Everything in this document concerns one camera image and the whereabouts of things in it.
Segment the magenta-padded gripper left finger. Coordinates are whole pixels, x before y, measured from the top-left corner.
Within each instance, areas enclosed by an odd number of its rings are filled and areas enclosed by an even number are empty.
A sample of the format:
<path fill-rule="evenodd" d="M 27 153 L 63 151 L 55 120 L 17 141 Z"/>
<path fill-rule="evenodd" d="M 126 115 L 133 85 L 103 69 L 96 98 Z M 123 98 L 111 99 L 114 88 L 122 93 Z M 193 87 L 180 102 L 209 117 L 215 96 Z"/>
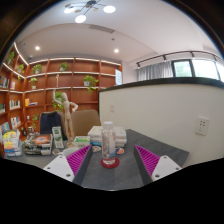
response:
<path fill-rule="evenodd" d="M 67 148 L 47 164 L 44 170 L 77 185 L 81 185 L 92 154 L 91 145 L 81 149 L 76 147 Z"/>

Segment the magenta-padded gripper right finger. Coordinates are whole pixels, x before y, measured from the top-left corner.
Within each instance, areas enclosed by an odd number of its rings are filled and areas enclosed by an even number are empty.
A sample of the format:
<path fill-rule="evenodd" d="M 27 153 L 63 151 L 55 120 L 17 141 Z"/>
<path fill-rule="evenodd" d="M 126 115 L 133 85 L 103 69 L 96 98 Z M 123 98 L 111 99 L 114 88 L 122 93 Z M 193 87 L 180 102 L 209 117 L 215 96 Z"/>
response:
<path fill-rule="evenodd" d="M 135 145 L 133 154 L 144 185 L 181 170 L 167 155 L 158 156 L 141 146 Z"/>

